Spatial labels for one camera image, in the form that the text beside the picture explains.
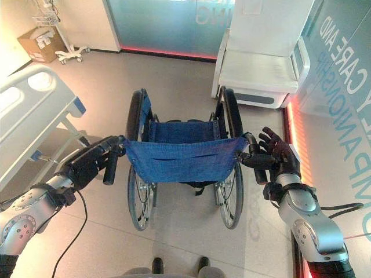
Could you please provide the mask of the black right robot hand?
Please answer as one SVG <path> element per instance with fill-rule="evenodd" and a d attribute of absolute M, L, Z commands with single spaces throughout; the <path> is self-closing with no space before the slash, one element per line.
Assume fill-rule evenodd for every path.
<path fill-rule="evenodd" d="M 269 127 L 262 129 L 260 141 L 250 132 L 243 134 L 243 137 L 249 143 L 249 151 L 238 151 L 237 158 L 244 166 L 254 170 L 258 184 L 275 182 L 281 174 L 301 177 L 300 161 L 294 147 L 284 142 Z"/>

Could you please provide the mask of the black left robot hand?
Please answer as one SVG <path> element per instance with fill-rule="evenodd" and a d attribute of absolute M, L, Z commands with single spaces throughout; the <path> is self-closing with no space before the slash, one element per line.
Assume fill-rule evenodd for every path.
<path fill-rule="evenodd" d="M 93 143 L 64 162 L 55 175 L 68 178 L 73 183 L 74 189 L 81 190 L 104 169 L 103 183 L 112 185 L 117 160 L 125 154 L 124 140 L 123 135 L 108 136 Z"/>

